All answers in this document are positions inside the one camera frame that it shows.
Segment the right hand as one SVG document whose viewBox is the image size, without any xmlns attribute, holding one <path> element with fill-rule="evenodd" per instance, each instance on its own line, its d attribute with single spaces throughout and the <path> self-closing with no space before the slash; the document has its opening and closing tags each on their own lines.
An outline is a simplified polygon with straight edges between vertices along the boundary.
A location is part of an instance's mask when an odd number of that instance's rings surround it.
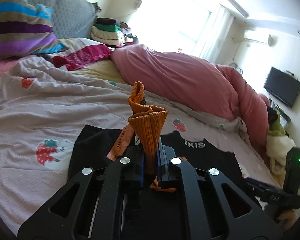
<svg viewBox="0 0 300 240">
<path fill-rule="evenodd" d="M 297 217 L 294 210 L 287 210 L 281 213 L 277 219 L 282 222 L 281 230 L 286 232 L 295 224 Z"/>
</svg>

